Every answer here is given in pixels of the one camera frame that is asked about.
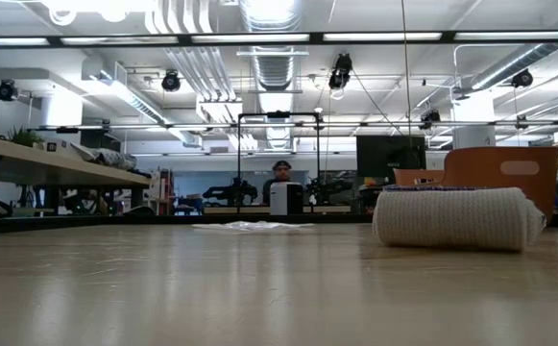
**desk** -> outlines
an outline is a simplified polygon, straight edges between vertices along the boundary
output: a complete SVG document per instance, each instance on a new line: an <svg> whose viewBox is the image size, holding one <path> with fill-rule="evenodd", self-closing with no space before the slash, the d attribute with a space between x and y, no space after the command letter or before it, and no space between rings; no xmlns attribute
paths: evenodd
<svg viewBox="0 0 558 346"><path fill-rule="evenodd" d="M0 235L0 345L558 345L558 231L523 254L385 247L370 224Z"/></svg>
<svg viewBox="0 0 558 346"><path fill-rule="evenodd" d="M0 139L0 182L20 185L130 188L132 205L142 205L151 180L100 164L70 159Z"/></svg>
<svg viewBox="0 0 558 346"><path fill-rule="evenodd" d="M351 213L350 206L317 206L315 213ZM238 213L237 207L205 207L204 215L212 214L234 214ZM240 207L240 213L246 214L269 214L270 207ZM304 213L310 213L310 207L304 207Z"/></svg>

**air duct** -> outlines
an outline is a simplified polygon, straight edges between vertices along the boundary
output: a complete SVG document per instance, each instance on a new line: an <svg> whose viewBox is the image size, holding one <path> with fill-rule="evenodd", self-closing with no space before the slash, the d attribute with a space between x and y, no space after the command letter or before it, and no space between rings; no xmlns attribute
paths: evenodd
<svg viewBox="0 0 558 346"><path fill-rule="evenodd" d="M298 31L302 18L301 0L264 1L240 0L240 12L245 28L250 32ZM268 52L293 52L294 47L253 47L259 56L253 57L253 68L263 111L291 111L293 95L281 93L293 89L294 58L263 56ZM268 119L284 122L288 119ZM289 129L272 128L266 131L268 142L274 148L286 148L290 143Z"/></svg>
<svg viewBox="0 0 558 346"><path fill-rule="evenodd" d="M558 43L527 45L475 76L471 80L471 89L465 91L468 93L494 87L557 51Z"/></svg>

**ceiling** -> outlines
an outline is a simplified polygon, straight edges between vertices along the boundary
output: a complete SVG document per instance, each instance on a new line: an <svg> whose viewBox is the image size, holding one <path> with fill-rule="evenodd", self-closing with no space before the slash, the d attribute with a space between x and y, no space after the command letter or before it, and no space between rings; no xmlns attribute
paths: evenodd
<svg viewBox="0 0 558 346"><path fill-rule="evenodd" d="M132 13L119 23L110 23L97 13L82 13L67 27L55 26L48 19L41 4L0 2L0 36L7 35L107 35L148 34L144 15ZM456 29L558 29L558 0L404 0L407 30L456 30ZM212 1L211 20L218 32L241 32L240 11L237 6L220 6ZM303 0L303 31L357 31L402 30L400 0ZM325 121L380 121L383 116L371 102L365 89L379 108L392 121L404 120L410 110L418 116L422 110L415 106L426 98L435 86L450 80L457 73L467 78L494 65L520 47L464 47L457 53L457 66L453 63L453 49L449 45L394 46L309 46L299 47L308 56L297 58L299 88L302 93L294 96L294 111L324 109ZM255 88L250 58L237 57L238 50L249 47L223 47L220 49L225 66L236 92L249 95ZM338 53L351 54L354 72L341 100L329 97L326 83L328 71ZM43 68L58 75L78 88L94 106L95 111L84 114L89 122L97 117L108 118L112 123L143 121L143 117L120 99L101 94L81 81L82 61L92 54L99 54L106 61L121 62L128 67L129 85L152 100L158 107L170 111L171 119L178 122L200 122L195 114L196 94L183 83L178 92L167 93L160 82L165 70L174 68L161 49L101 49L89 50L0 50L0 68ZM408 62L410 78L404 78ZM516 111L558 98L558 81L541 87L537 84L558 75L558 52L530 67L535 83L526 96L513 101L514 92L509 87L495 90L495 114L498 118L512 116ZM311 82L309 76L315 76ZM422 86L426 79L428 86ZM524 90L517 90L517 95ZM441 89L441 97L434 107L449 119L449 93ZM558 109L544 114L542 119L558 119ZM295 136L310 136L310 130L296 130ZM350 136L355 128L332 129L332 136ZM358 134L382 133L391 130L359 129ZM515 129L498 128L500 134L513 134ZM547 127L530 135L545 136L558 131ZM129 140L166 140L169 134L129 131ZM254 131L263 137L262 131Z"/></svg>

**white cloth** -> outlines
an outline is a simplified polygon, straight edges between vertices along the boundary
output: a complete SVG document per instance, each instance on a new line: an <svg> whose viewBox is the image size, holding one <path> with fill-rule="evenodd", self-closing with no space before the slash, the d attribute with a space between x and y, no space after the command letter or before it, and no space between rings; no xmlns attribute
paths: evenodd
<svg viewBox="0 0 558 346"><path fill-rule="evenodd" d="M381 192L373 232L390 246L521 251L546 226L519 188Z"/></svg>

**black monitor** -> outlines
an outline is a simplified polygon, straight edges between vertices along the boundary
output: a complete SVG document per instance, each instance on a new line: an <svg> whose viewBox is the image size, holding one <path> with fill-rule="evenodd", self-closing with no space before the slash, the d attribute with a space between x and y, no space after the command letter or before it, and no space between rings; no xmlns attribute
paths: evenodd
<svg viewBox="0 0 558 346"><path fill-rule="evenodd" d="M357 175L396 181L394 168L425 169L421 136L358 136Z"/></svg>

